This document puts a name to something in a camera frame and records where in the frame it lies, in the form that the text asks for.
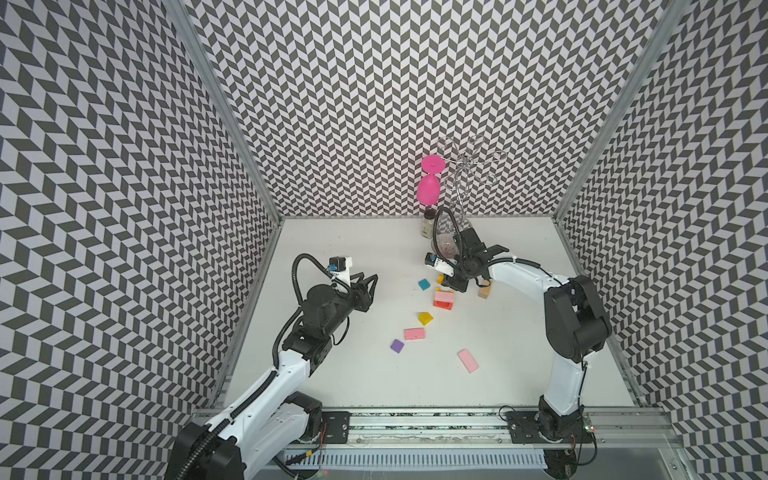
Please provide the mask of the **natural wood block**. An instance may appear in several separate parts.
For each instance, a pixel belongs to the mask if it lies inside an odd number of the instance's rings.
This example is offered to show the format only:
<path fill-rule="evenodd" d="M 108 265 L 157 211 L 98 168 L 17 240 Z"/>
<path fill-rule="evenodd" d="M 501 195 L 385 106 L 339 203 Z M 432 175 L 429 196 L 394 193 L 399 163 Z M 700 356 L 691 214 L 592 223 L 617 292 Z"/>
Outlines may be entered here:
<path fill-rule="evenodd" d="M 490 296 L 492 290 L 492 283 L 488 282 L 479 286 L 478 296 L 482 299 L 487 299 Z"/>

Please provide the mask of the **pink half-round wood block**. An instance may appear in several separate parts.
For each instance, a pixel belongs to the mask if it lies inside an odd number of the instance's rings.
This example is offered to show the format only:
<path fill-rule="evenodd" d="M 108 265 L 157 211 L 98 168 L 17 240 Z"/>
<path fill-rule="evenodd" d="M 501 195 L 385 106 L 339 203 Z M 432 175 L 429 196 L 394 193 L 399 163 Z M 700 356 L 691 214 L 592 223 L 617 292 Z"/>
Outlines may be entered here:
<path fill-rule="evenodd" d="M 455 302 L 455 294 L 451 291 L 442 291 L 438 290 L 434 293 L 434 302 L 436 303 L 454 303 Z"/>

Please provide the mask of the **red arch wood block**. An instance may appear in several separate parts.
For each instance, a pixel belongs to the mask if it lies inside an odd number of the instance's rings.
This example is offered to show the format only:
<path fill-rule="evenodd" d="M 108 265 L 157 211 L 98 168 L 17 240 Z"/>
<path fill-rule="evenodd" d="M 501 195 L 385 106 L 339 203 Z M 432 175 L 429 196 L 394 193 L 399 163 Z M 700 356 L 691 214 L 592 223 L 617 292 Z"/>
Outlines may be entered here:
<path fill-rule="evenodd" d="M 453 302 L 447 302 L 447 301 L 435 300 L 433 302 L 433 306 L 435 308 L 440 308 L 440 309 L 444 309 L 444 310 L 452 310 L 453 306 L 454 306 L 454 303 Z"/>

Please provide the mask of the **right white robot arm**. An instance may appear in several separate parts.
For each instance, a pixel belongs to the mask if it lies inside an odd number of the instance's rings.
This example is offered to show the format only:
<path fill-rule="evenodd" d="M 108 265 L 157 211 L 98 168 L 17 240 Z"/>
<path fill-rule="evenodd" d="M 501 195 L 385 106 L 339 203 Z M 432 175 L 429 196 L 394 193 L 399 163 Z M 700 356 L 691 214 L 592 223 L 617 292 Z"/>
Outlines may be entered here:
<path fill-rule="evenodd" d="M 612 334 L 609 316 L 593 280 L 585 275 L 552 274 L 540 263 L 510 255 L 501 245 L 486 246 L 472 228 L 454 236 L 451 259 L 440 252 L 424 263 L 443 275 L 442 284 L 464 292 L 473 280 L 487 287 L 502 283 L 541 302 L 552 369 L 535 411 L 510 411 L 505 421 L 515 443 L 579 441 L 589 432 L 582 392 L 592 357 Z"/>

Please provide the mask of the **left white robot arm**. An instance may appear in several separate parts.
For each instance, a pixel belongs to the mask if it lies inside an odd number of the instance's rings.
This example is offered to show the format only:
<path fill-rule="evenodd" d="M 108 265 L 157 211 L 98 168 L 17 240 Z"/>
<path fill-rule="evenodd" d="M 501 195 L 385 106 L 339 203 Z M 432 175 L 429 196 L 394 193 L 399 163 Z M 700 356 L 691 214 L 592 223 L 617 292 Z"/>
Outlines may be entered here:
<path fill-rule="evenodd" d="M 250 479 L 290 443 L 320 433 L 322 404 L 301 386 L 334 345 L 334 332 L 355 312 L 367 312 L 378 277 L 312 287 L 272 345 L 272 365 L 239 398 L 204 424 L 177 435 L 167 479 Z"/>

